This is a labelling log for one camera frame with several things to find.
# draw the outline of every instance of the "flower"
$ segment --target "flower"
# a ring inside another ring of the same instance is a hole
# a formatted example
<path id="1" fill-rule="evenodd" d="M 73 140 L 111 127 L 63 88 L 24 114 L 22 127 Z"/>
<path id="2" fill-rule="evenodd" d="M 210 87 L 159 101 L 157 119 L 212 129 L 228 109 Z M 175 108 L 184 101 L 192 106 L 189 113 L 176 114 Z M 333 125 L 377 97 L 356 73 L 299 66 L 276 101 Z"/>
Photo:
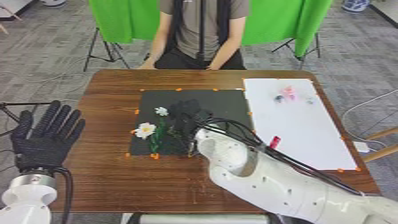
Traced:
<path id="1" fill-rule="evenodd" d="M 164 107 L 155 108 L 155 113 L 166 117 L 169 115 L 168 109 Z"/>
<path id="2" fill-rule="evenodd" d="M 139 129 L 136 129 L 136 136 L 146 140 L 155 133 L 157 126 L 150 123 L 143 123 Z"/>

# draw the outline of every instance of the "green screen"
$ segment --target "green screen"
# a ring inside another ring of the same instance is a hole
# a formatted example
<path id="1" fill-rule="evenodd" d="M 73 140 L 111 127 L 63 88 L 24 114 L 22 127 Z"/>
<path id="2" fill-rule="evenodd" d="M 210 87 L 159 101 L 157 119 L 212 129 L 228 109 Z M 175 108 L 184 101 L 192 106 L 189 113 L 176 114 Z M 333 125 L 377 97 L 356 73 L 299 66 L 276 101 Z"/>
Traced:
<path id="1" fill-rule="evenodd" d="M 249 0 L 244 45 L 295 38 L 295 55 L 306 54 L 333 0 Z M 159 28 L 159 0 L 89 0 L 109 42 L 152 40 Z"/>

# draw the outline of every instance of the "robotic hand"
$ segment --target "robotic hand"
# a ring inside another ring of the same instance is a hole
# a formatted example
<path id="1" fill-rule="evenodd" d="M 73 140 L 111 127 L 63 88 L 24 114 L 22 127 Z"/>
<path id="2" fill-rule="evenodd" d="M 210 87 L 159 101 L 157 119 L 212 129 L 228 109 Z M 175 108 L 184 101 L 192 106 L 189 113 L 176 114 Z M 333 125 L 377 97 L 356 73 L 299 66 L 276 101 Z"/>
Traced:
<path id="1" fill-rule="evenodd" d="M 398 203 L 365 195 L 274 150 L 246 125 L 212 118 L 212 113 L 201 113 L 200 108 L 187 110 L 178 106 L 173 111 L 185 114 L 176 123 L 180 130 L 194 135 L 200 153 L 210 160 L 210 179 L 249 203 L 274 214 L 317 224 L 398 223 Z"/>
<path id="2" fill-rule="evenodd" d="M 70 112 L 72 107 L 68 105 L 61 107 L 61 102 L 54 101 L 34 129 L 32 113 L 22 112 L 20 125 L 11 135 L 22 176 L 15 178 L 4 193 L 2 200 L 8 207 L 0 211 L 0 223 L 50 223 L 48 204 L 57 199 L 56 172 L 61 172 L 70 180 L 72 194 L 72 174 L 63 168 L 63 163 L 82 134 L 86 121 L 80 119 L 80 111 Z M 70 206 L 63 218 L 64 223 L 68 212 Z"/>

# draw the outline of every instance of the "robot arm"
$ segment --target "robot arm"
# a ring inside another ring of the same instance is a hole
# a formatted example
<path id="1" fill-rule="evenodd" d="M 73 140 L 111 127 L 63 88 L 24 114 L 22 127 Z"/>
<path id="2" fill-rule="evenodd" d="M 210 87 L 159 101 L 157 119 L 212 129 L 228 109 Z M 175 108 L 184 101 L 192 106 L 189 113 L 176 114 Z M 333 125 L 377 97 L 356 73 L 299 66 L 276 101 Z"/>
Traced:
<path id="1" fill-rule="evenodd" d="M 0 223 L 43 224 L 52 221 L 48 204 L 57 199 L 56 179 L 45 174 L 27 174 L 15 178 L 2 200 Z"/>
<path id="2" fill-rule="evenodd" d="M 200 130 L 196 141 L 212 181 L 269 212 L 317 224 L 398 223 L 395 201 L 354 195 L 210 129 Z"/>
<path id="3" fill-rule="evenodd" d="M 72 107 L 61 107 L 61 102 L 54 101 L 32 134 L 32 113 L 29 111 L 22 112 L 20 125 L 11 135 L 16 167 L 22 176 L 15 178 L 2 196 L 6 208 L 0 211 L 0 223 L 50 224 L 48 204 L 57 199 L 56 172 L 66 176 L 72 193 L 72 174 L 63 168 L 63 163 L 80 137 L 86 122 L 79 120 L 80 111 L 73 111 L 73 113 L 70 111 Z M 63 223 L 68 221 L 68 209 Z"/>

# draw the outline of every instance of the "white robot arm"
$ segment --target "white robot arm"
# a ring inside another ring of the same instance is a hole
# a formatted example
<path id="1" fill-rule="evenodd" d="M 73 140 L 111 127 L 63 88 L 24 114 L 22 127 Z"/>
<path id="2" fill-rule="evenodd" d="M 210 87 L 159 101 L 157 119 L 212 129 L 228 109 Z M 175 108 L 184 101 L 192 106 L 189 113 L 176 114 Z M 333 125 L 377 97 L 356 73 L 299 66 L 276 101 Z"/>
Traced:
<path id="1" fill-rule="evenodd" d="M 200 130 L 196 140 L 212 181 L 269 212 L 317 224 L 398 223 L 395 201 L 354 195 L 212 130 Z"/>
<path id="2" fill-rule="evenodd" d="M 57 198 L 56 179 L 45 174 L 15 178 L 2 200 L 0 223 L 47 224 L 52 220 L 48 204 Z"/>

